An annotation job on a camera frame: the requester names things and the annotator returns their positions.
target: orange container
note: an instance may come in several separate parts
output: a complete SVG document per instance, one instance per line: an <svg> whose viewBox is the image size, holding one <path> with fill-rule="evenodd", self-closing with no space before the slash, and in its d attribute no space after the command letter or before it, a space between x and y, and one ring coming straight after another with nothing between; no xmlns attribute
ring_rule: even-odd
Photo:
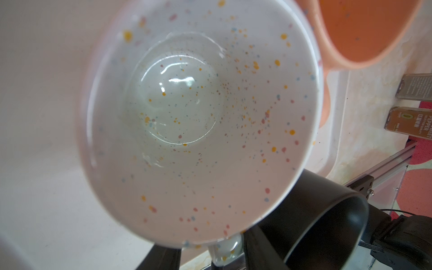
<svg viewBox="0 0 432 270"><path fill-rule="evenodd" d="M422 0L296 0L320 47L324 78L330 70L360 69L387 55L403 37ZM324 84L320 127L330 114Z"/></svg>

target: speckled mug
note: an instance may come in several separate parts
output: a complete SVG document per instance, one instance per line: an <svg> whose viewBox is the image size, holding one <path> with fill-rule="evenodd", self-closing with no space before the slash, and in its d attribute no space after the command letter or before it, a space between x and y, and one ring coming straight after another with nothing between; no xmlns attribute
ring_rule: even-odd
<svg viewBox="0 0 432 270"><path fill-rule="evenodd" d="M167 247L251 227L311 152L320 63L293 0L129 2L95 46L80 96L79 152L96 196Z"/></svg>

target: white tray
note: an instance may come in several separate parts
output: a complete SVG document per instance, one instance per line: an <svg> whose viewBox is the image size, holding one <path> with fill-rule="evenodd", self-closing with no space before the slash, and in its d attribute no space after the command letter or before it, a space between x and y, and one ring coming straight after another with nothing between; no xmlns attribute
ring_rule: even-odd
<svg viewBox="0 0 432 270"><path fill-rule="evenodd" d="M305 167L323 177L330 173L336 161L348 77L349 71L330 72L327 77L331 98L330 116L326 124L318 130L315 146Z"/></svg>

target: black cup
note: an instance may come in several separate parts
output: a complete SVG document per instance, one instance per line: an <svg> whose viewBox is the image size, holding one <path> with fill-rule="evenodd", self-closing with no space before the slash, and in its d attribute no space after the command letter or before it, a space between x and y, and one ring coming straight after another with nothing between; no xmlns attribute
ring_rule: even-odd
<svg viewBox="0 0 432 270"><path fill-rule="evenodd" d="M291 270L337 270L353 253L367 221L364 196L304 170L258 225Z"/></svg>

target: white countertop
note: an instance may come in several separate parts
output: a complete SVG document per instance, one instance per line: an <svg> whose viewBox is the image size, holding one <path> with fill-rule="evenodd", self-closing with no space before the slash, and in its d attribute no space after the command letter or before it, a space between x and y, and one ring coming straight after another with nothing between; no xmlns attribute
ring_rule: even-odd
<svg viewBox="0 0 432 270"><path fill-rule="evenodd" d="M97 202L74 140L86 59L124 2L0 2L0 262L37 270L134 269L151 248ZM383 125L402 74L431 72L432 23L425 10L432 9L422 9L382 62L350 72L329 179L347 182L404 148L407 136Z"/></svg>

